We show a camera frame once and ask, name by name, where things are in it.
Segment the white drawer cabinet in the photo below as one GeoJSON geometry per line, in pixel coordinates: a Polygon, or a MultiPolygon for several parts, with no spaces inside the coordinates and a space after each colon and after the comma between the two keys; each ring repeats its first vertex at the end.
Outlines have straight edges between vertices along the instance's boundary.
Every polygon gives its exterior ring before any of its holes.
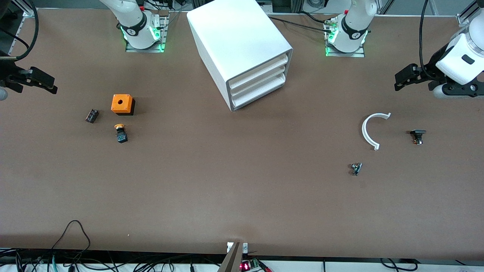
{"type": "Polygon", "coordinates": [[[287,78],[293,48],[256,0],[213,0],[189,11],[187,20],[199,56],[230,111],[230,80],[283,54],[289,56],[287,78]]]}

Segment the white drawer front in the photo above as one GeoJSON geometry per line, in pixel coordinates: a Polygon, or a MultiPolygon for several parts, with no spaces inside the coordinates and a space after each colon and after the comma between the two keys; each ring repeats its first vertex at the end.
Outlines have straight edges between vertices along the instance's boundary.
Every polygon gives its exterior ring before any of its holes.
{"type": "Polygon", "coordinates": [[[232,95],[232,111],[238,110],[252,103],[254,100],[282,87],[285,84],[285,80],[285,74],[279,74],[237,90],[232,95]]]}
{"type": "Polygon", "coordinates": [[[254,86],[270,76],[284,73],[289,61],[288,54],[283,54],[229,81],[233,92],[240,92],[254,86]]]}

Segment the orange box with hole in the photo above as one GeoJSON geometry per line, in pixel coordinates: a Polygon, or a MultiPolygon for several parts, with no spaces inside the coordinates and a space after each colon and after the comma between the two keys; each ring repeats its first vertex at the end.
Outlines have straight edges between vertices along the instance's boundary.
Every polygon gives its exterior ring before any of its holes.
{"type": "Polygon", "coordinates": [[[133,116],[135,113],[135,98],[130,94],[114,94],[110,109],[119,116],[133,116]]]}

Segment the white drawer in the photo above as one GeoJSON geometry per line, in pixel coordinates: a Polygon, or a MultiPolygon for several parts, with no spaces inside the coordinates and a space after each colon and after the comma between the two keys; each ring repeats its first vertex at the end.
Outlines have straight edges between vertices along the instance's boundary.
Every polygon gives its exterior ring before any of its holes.
{"type": "Polygon", "coordinates": [[[289,61],[288,54],[283,54],[229,81],[233,92],[240,92],[254,86],[270,76],[284,73],[289,61]]]}
{"type": "Polygon", "coordinates": [[[229,83],[232,98],[239,98],[261,88],[278,76],[283,76],[285,70],[286,65],[280,65],[274,68],[255,69],[236,77],[229,83]]]}
{"type": "Polygon", "coordinates": [[[285,80],[285,74],[279,74],[237,90],[232,95],[232,111],[238,110],[252,103],[254,100],[282,87],[285,84],[285,80]]]}

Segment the grey metal post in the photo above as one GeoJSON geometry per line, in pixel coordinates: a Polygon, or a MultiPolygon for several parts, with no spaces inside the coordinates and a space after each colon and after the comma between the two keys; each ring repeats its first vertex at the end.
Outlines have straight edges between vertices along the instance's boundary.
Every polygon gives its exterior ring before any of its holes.
{"type": "Polygon", "coordinates": [[[223,259],[217,272],[241,272],[240,265],[244,254],[243,243],[234,242],[223,259]]]}

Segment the circuit board with red light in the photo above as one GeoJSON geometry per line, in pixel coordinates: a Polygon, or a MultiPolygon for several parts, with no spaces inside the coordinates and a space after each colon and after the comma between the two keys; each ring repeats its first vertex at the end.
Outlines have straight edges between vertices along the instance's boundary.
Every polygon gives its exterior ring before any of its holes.
{"type": "Polygon", "coordinates": [[[240,272],[273,272],[266,264],[257,258],[244,260],[240,264],[240,272]]]}

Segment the aluminium profile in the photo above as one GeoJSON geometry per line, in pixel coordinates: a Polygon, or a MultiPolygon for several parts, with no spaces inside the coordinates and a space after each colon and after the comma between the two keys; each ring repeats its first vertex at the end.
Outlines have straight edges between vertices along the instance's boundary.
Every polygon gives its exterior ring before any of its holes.
{"type": "Polygon", "coordinates": [[[484,8],[484,0],[472,0],[472,2],[464,8],[463,11],[456,15],[456,20],[460,28],[469,24],[474,17],[476,17],[481,9],[484,8]]]}
{"type": "Polygon", "coordinates": [[[33,0],[10,0],[16,7],[23,11],[23,17],[37,17],[37,7],[33,0]]]}

